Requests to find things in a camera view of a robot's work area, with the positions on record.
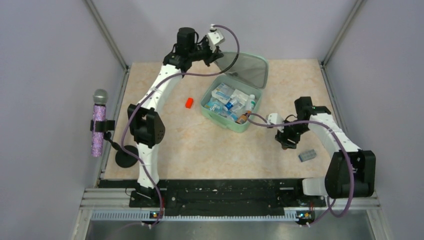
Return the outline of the brown bottle orange cap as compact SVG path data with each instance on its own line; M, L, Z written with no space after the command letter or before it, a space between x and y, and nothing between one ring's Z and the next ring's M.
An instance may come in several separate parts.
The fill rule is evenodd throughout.
M236 123L237 124L240 124L240 125L242 125L242 124L244 124L244 123L246 123L247 121L248 121L248 118L249 118L249 116L250 116L250 114L251 114L252 112L250 111L250 110L247 110L245 113L243 113L237 120L236 120Z

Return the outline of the white bottle green label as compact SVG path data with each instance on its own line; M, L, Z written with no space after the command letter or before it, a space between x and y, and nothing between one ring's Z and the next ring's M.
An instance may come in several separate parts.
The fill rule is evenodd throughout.
M244 107L246 112L252 112L256 105L256 96L250 94L248 99L245 101Z

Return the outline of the blue white bagged packet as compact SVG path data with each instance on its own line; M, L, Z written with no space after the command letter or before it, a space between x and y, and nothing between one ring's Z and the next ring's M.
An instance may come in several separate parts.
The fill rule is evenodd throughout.
M211 96L219 100L223 104L226 104L230 101L234 91L235 91L234 88L222 82L215 89L211 91Z

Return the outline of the blue small clear packet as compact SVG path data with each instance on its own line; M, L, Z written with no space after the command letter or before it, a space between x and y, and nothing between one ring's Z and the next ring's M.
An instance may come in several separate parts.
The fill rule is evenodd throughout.
M238 116L235 114L235 113L233 113L232 111L223 111L222 112L222 115L226 118L226 119L228 119L228 120L230 120L230 121L232 121L232 122L236 122L237 120L238 120Z

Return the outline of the blue cotton swab packet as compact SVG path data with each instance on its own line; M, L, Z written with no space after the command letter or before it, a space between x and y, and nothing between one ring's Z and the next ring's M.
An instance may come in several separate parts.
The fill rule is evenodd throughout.
M224 104L215 98L211 98L205 105L204 107L216 114L221 114L222 111L224 110Z

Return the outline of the mint green medicine case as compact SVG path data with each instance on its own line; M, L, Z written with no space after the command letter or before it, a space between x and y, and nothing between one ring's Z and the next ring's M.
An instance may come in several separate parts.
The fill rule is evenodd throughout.
M240 53L235 64L219 75L200 101L201 114L236 133L249 127L246 113L259 110L269 63L262 56Z

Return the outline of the white gauze packet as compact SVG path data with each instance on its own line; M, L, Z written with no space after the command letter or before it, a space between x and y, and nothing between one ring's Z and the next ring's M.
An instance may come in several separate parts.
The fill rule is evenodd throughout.
M238 90L238 89L235 89L231 97L232 98L238 98L238 103L237 104L244 106L246 100L249 97L249 95L246 94L246 93L244 93L244 92L242 92L242 91L240 91L240 90Z

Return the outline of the small blue capped bottle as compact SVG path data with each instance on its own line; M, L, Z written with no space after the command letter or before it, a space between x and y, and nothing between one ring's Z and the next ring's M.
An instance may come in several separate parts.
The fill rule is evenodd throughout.
M229 111L231 108L234 107L234 105L236 105L239 102L237 97L234 97L232 99L230 99L224 106L224 110L225 111Z

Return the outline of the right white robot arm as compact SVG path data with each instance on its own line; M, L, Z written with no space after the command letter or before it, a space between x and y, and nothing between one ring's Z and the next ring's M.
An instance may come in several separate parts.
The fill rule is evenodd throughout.
M305 178L302 187L293 192L293 200L299 206L307 206L314 196L339 198L366 198L374 193L376 156L371 150L363 150L353 143L337 125L326 106L315 106L309 96L294 102L297 119L289 121L278 114L268 120L277 124L275 140L282 149L296 149L301 135L312 131L330 156L330 164L324 177Z

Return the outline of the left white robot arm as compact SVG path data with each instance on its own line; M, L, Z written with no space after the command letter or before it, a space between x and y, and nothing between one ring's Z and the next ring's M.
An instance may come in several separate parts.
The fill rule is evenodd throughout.
M223 57L219 45L225 38L217 25L213 24L209 32L199 38L191 27L182 27L177 32L177 40L172 50L164 57L160 71L145 96L127 108L130 131L136 143L139 162L138 189L142 191L141 200L149 207L160 202L160 193L155 190L159 182L158 150L166 127L160 112L174 87L187 75L195 62L210 66Z

